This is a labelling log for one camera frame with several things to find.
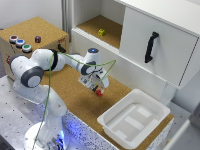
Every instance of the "cable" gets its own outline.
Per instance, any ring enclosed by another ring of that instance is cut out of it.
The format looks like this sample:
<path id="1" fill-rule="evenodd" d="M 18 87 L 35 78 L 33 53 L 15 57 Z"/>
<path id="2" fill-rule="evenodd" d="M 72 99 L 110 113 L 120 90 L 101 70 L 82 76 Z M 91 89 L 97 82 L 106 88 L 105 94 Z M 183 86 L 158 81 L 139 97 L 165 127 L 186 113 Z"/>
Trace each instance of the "cable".
<path id="1" fill-rule="evenodd" d="M 73 57 L 71 57 L 70 55 L 68 54 L 65 54 L 65 53 L 61 53 L 62 55 L 65 55 L 65 56 L 68 56 L 69 58 L 75 60 L 76 62 L 80 63 L 80 64 L 84 64 L 86 66 L 104 66 L 104 65 L 107 65 L 107 64 L 110 64 L 113 62 L 113 64 L 111 65 L 111 67 L 108 69 L 108 71 L 106 71 L 106 74 L 103 76 L 103 78 L 99 81 L 99 83 L 102 82 L 102 80 L 105 78 L 105 76 L 108 74 L 108 72 L 110 71 L 110 69 L 114 66 L 114 64 L 116 63 L 116 60 L 112 60 L 110 62 L 107 62 L 107 63 L 103 63 L 103 64 L 100 64 L 100 65 L 89 65 L 89 64 L 85 64 L 85 63 L 82 63 L 76 59 L 74 59 Z M 46 100 L 46 103 L 45 103 L 45 110 L 44 110 L 44 114 L 43 114 L 43 117 L 42 117 L 42 122 L 40 124 L 40 127 L 38 129 L 38 132 L 37 132 L 37 135 L 36 135 L 36 138 L 34 140 L 34 144 L 33 144 L 33 148 L 32 150 L 34 149 L 35 147 L 35 143 L 37 141 L 37 138 L 38 138 L 38 135 L 39 135 L 39 132 L 40 132 L 40 129 L 42 127 L 42 124 L 44 122 L 44 118 L 45 118 L 45 115 L 46 115 L 46 110 L 47 110 L 47 104 L 48 104 L 48 101 L 49 101 L 49 93 L 50 93 L 50 88 L 51 88 L 51 65 L 52 65 L 52 59 L 53 59 L 53 56 L 54 56 L 54 53 L 52 54 L 51 58 L 50 58 L 50 66 L 49 66 L 49 89 L 48 89 L 48 96 L 47 96 L 47 100 Z"/>

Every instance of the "drawer knob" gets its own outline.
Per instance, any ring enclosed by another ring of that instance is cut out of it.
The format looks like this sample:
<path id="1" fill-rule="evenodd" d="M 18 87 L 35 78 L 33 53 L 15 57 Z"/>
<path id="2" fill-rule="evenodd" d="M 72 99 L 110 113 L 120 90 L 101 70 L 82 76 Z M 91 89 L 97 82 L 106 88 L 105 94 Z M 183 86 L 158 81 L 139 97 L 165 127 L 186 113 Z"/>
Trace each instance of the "drawer knob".
<path id="1" fill-rule="evenodd" d="M 147 51 L 146 51 L 146 55 L 145 55 L 145 63 L 148 63 L 153 59 L 153 57 L 151 56 L 151 51 L 152 51 L 154 39 L 156 39 L 157 37 L 159 37 L 159 34 L 156 32 L 153 32 L 152 36 L 149 39 Z"/>

